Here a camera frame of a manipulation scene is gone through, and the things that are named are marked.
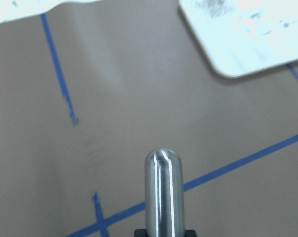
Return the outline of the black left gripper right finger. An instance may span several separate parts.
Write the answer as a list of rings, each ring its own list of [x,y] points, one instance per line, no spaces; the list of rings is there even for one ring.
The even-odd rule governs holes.
[[[195,230],[185,230],[184,237],[197,237],[197,233]]]

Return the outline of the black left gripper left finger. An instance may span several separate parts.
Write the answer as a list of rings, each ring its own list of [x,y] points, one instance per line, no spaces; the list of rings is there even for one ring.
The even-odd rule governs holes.
[[[134,231],[134,237],[147,237],[145,229],[136,229]]]

